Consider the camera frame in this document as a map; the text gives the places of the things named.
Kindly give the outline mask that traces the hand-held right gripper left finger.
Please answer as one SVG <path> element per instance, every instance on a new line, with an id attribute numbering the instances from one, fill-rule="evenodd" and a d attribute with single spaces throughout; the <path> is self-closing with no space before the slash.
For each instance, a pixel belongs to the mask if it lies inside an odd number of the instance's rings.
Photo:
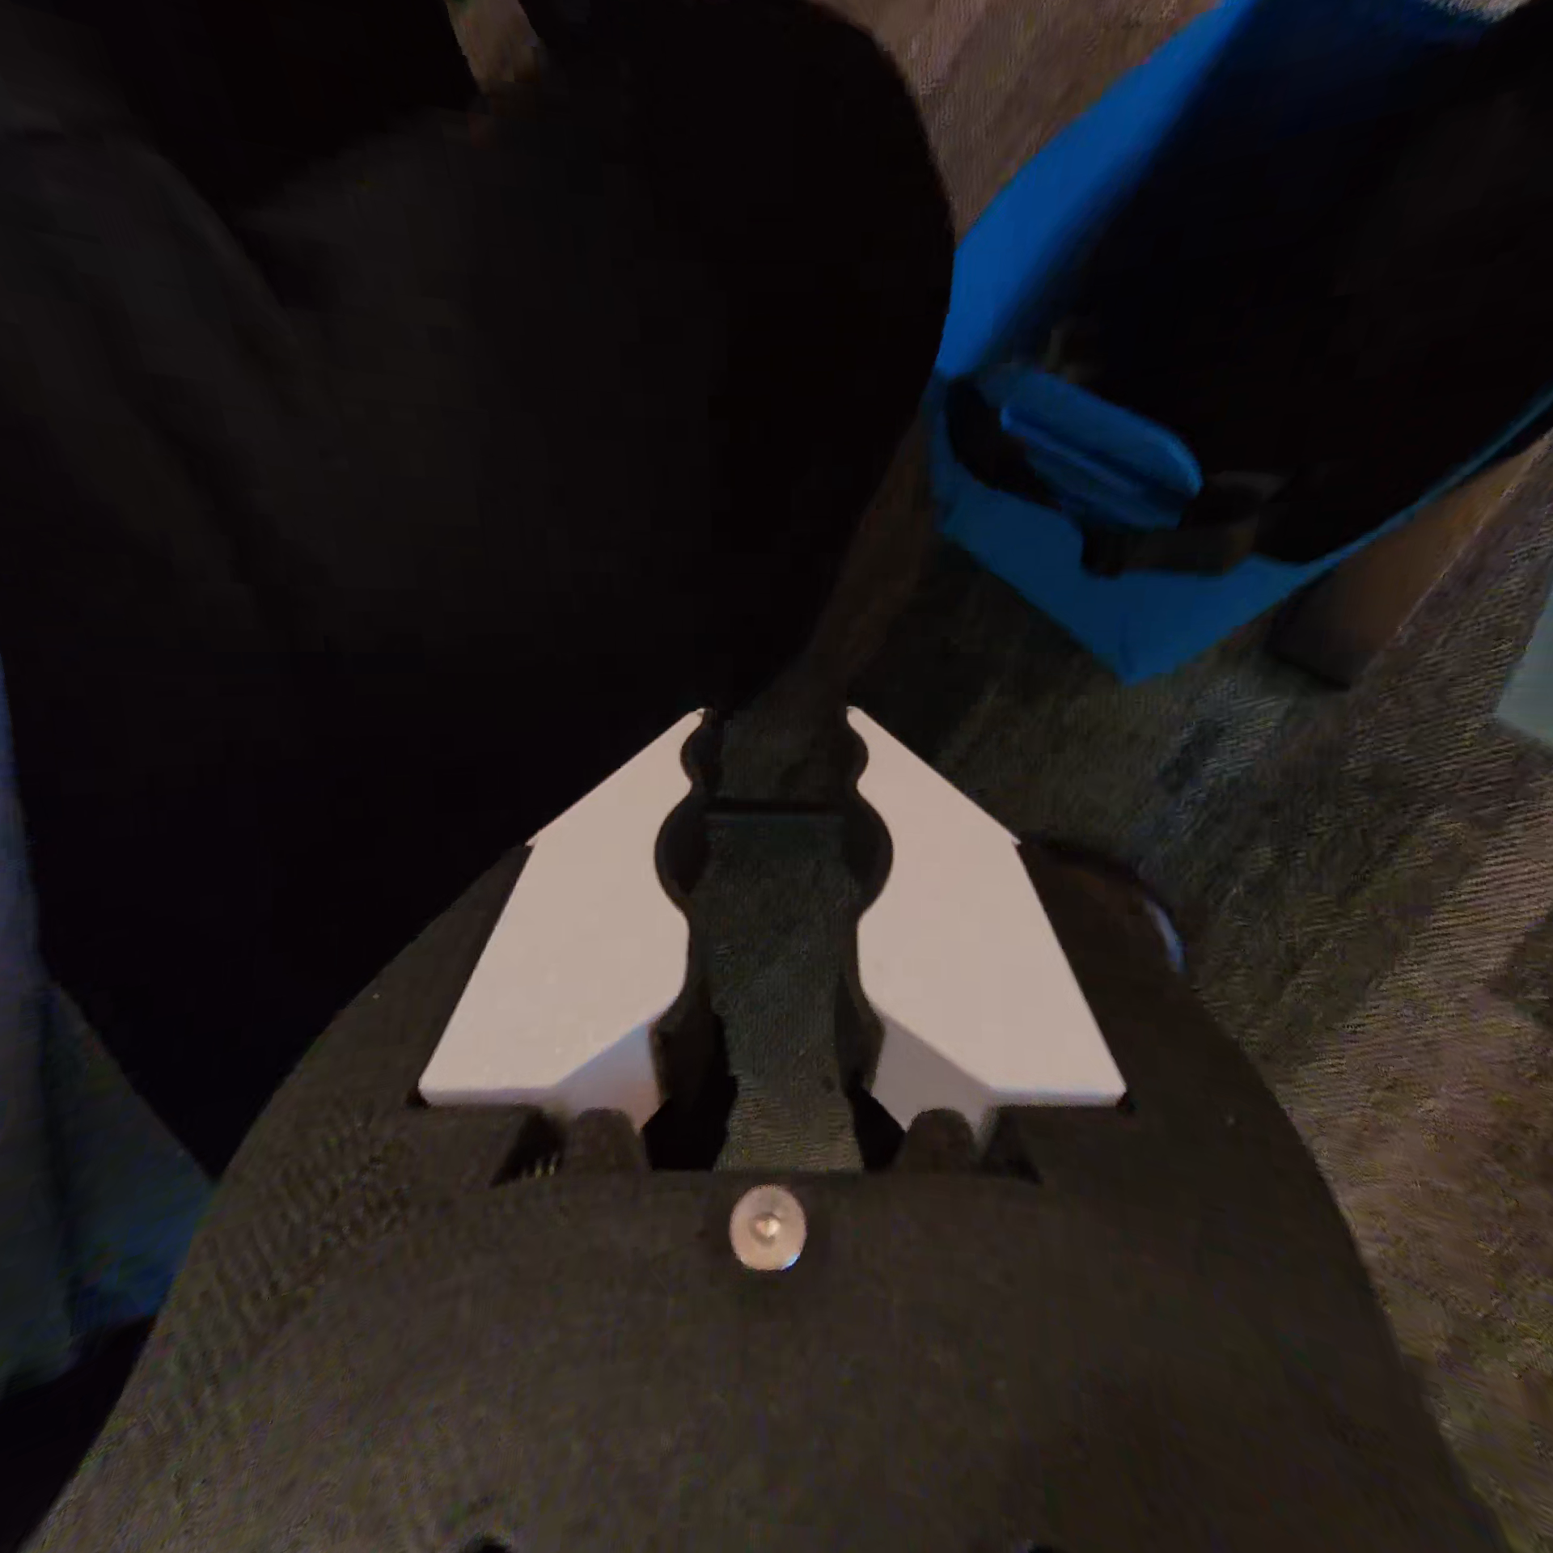
<path id="1" fill-rule="evenodd" d="M 721 728 L 683 716 L 542 827 L 501 906 L 417 1099 L 432 1109 L 594 1111 L 644 1130 L 728 1082 L 689 894 L 708 864 Z"/>

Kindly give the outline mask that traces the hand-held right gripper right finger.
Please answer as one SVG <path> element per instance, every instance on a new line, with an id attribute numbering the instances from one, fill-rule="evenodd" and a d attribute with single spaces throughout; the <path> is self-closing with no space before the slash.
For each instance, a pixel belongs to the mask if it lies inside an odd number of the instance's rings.
<path id="1" fill-rule="evenodd" d="M 846 721 L 888 840 L 858 924 L 871 1098 L 905 1131 L 950 1113 L 974 1136 L 1007 1109 L 1113 1109 L 1125 1079 L 1016 835 L 863 709 Z"/>

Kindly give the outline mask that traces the blue plastic bin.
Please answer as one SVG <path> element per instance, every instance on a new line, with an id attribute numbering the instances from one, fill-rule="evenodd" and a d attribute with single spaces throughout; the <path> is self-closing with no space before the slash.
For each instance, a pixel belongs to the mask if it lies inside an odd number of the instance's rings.
<path id="1" fill-rule="evenodd" d="M 1217 3 L 962 239 L 948 540 L 1123 682 L 1550 430 L 1550 3 Z"/>

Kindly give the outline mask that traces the person's blue shirt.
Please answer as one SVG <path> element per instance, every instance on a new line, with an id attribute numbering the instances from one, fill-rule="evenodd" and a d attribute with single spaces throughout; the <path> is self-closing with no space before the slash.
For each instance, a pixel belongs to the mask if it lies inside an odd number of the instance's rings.
<path id="1" fill-rule="evenodd" d="M 212 1190 L 46 968 L 4 708 L 4 1400 L 160 1311 Z"/>

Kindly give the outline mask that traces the wooden table leg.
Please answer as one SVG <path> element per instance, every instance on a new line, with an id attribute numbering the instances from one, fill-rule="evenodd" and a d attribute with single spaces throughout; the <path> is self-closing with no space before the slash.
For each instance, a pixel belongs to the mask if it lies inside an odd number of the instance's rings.
<path id="1" fill-rule="evenodd" d="M 1323 687 L 1355 687 L 1496 528 L 1548 440 L 1533 434 L 1313 582 L 1278 614 L 1268 657 Z"/>

